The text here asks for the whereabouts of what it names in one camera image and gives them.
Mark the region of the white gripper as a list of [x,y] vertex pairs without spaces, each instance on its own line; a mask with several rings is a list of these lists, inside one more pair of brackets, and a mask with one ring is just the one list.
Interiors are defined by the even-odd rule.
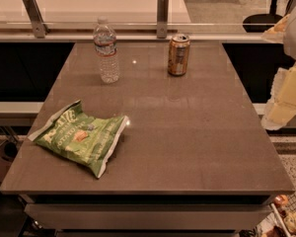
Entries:
[[[284,52],[296,60],[296,6],[273,27],[263,32],[263,40],[283,43]],[[266,102],[261,125],[278,130],[296,115],[296,63],[289,69],[279,68],[274,76],[270,99]]]

